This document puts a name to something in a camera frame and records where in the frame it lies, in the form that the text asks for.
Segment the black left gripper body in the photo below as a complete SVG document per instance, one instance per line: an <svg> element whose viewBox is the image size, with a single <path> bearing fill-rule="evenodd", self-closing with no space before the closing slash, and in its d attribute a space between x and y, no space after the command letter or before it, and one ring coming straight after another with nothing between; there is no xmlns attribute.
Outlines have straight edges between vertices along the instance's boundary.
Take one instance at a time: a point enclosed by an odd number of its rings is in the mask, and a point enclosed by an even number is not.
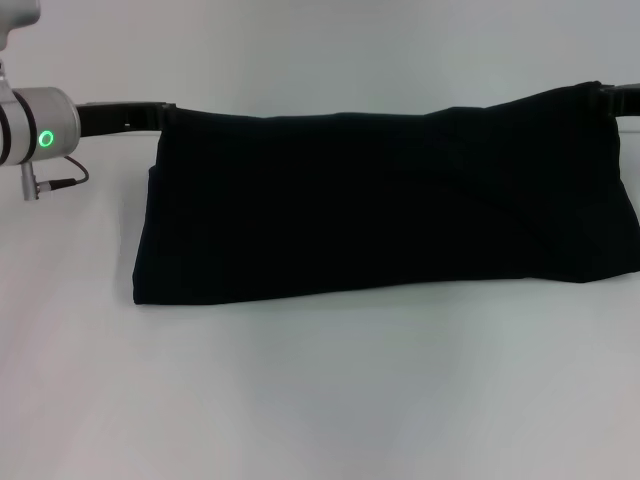
<svg viewBox="0 0 640 480"><path fill-rule="evenodd" d="M168 110L164 102L87 103L76 106L82 137L161 131Z"/></svg>

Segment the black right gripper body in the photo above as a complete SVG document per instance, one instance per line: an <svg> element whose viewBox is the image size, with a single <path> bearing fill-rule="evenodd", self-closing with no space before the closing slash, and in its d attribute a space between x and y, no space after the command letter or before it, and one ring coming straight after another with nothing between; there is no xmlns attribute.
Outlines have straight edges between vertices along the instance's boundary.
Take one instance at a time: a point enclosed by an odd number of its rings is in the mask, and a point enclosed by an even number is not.
<svg viewBox="0 0 640 480"><path fill-rule="evenodd" d="M617 85L612 88L614 117L640 116L640 84Z"/></svg>

